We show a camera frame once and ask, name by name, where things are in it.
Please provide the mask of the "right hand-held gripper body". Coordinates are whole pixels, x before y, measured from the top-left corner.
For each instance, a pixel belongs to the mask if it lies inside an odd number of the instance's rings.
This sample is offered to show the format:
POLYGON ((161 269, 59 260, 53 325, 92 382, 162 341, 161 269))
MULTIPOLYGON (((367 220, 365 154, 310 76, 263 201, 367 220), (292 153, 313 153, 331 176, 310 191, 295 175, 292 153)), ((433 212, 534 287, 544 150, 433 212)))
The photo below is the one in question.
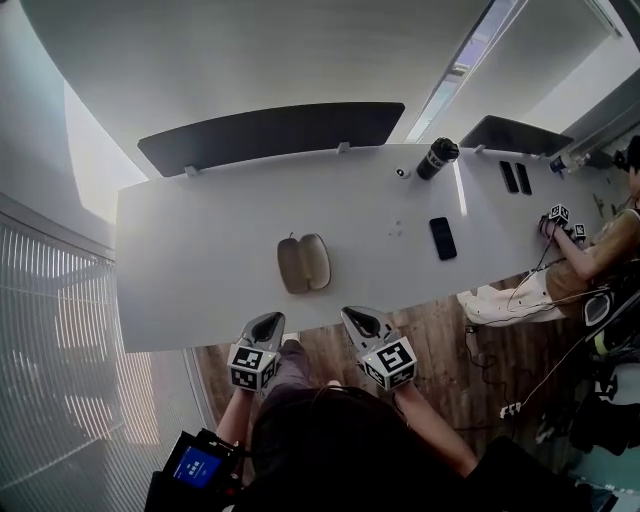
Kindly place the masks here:
POLYGON ((386 324, 374 335, 356 336, 358 366, 384 390, 394 390, 416 376, 417 358, 406 336, 386 324))

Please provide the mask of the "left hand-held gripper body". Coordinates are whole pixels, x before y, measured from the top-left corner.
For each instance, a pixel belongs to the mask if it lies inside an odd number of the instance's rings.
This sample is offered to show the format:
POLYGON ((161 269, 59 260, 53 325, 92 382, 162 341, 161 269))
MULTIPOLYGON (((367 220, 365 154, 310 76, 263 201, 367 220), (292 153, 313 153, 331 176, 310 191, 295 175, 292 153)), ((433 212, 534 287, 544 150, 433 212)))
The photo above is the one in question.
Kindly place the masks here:
POLYGON ((239 336, 227 360, 230 384, 254 393, 264 392, 278 371, 279 348, 265 351, 260 346, 248 346, 239 336))

